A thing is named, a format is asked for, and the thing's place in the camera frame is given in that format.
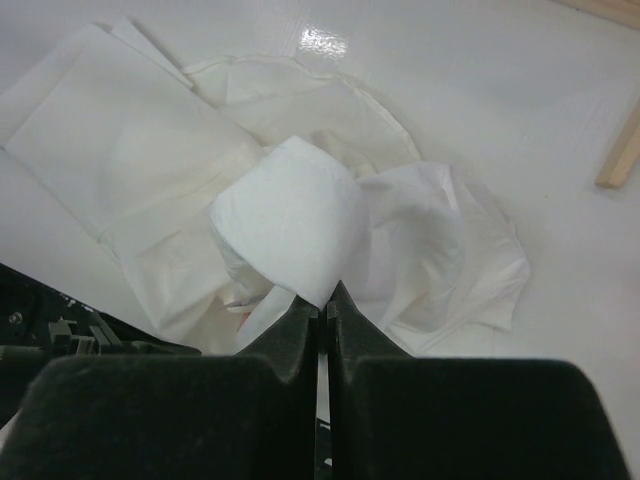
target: glossy white surface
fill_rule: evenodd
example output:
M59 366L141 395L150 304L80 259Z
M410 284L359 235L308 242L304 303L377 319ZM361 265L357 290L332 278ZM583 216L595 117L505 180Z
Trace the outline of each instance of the glossy white surface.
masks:
M593 186L640 92L640 32L542 0L3 0L0 91L125 14L181 65L259 52L357 77L426 157L473 168L533 270L496 354L578 364L640 475L640 169L619 192ZM148 326L118 269L5 158L0 230L1 262Z

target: black plastic part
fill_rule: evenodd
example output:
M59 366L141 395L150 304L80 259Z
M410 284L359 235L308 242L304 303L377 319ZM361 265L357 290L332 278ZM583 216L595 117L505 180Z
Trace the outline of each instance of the black plastic part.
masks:
M16 362L0 361L3 387L12 374L29 377L42 367L35 347L48 338L43 323L73 318L59 329L76 337L92 331L87 325L104 327L83 317L84 308L61 313L56 297L38 288L20 327L26 336L14 344L30 349L12 347ZM105 318L125 352L184 351ZM0 332L11 339L12 329ZM107 335L92 338L112 345ZM325 350L332 425L316 432L317 355ZM555 361L414 359L358 312L342 284L324 312L297 298L233 357L56 361L21 408L0 455L0 480L310 479L314 446L317 478L328 478L329 454L320 451L329 448L327 433L337 480L630 478L578 369Z
M0 478L313 478L317 317L296 299L233 357L50 363L0 455Z
M343 286L332 302L336 480L630 478L598 395L574 366L413 359Z
M20 322L11 321L16 313L20 314ZM92 335L90 326L96 325L94 313L97 315L86 305L0 264L0 345L34 347L45 352L0 356L0 427L13 417L27 386L52 358L75 354L70 345L71 335ZM200 354L196 349L152 337L108 314L100 313L100 317L122 343L146 342L153 353ZM55 345L52 333L61 335ZM105 351L97 353L113 351L107 343ZM129 348L129 352L138 350Z

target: black machine part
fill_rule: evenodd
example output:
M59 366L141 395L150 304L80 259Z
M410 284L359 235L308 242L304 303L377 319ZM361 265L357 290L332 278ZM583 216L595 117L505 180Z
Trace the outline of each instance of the black machine part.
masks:
M235 356L49 363L21 404L0 479L314 478L320 351L337 480L630 478L577 368L412 358L339 285L324 311L297 298Z

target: paper towel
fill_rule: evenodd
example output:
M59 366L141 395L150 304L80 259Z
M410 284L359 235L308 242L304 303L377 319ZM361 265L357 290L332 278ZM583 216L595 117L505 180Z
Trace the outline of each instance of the paper towel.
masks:
M210 210L232 278L245 283L255 269L277 287L240 328L239 346L294 294L323 308L340 279L367 318L414 355L463 323L508 328L528 264L483 193L434 162L356 180L318 148L285 142Z
M278 147L292 136L344 168L301 140ZM0 145L118 262L156 333L207 353L250 341L294 292L323 304L342 278L387 335L423 355L465 323L508 328L528 275L511 227L479 182L419 163L410 135L363 89L291 59L219 57L181 72L131 22L110 33L89 26L0 97ZM260 186L261 198L239 205L258 208L260 228L250 225L252 211L236 216L240 225L218 217L212 229L211 203L265 152L291 169L286 189ZM309 158L335 174L309 183L321 185L317 196L301 188ZM286 209L268 208L270 197L283 202L292 191L300 196ZM304 217L305 209L316 213ZM271 228L284 212L289 227L306 225L288 229L295 237ZM362 220L369 227L361 237L356 217L370 222ZM270 258L237 235L251 228ZM284 251L292 238L295 249ZM287 253L298 255L295 268ZM237 312L260 299L236 336ZM447 344L464 350L451 337Z

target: white tissue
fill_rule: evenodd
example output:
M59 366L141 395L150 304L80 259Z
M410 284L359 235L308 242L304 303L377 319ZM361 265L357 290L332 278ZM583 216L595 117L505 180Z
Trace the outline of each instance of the white tissue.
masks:
M297 137L221 193L210 215L227 257L237 255L318 308L326 305L369 226L362 191L349 171ZM240 284L253 277L238 268L229 273Z
M160 336L210 351L190 332L237 298L206 207L264 151L150 44L124 43L131 29L54 50L0 98L0 142L120 264Z
M0 146L118 262L156 333L205 353L339 279L407 351L464 353L460 327L509 328L528 276L479 182L421 163L370 95L291 59L181 72L128 20L88 26L0 97Z
M414 355L462 323L509 328L528 264L484 193L434 162L356 181L316 147L285 142L211 208L231 277L247 284L257 271L278 292L249 316L239 345L275 322L293 294L323 308L340 279Z

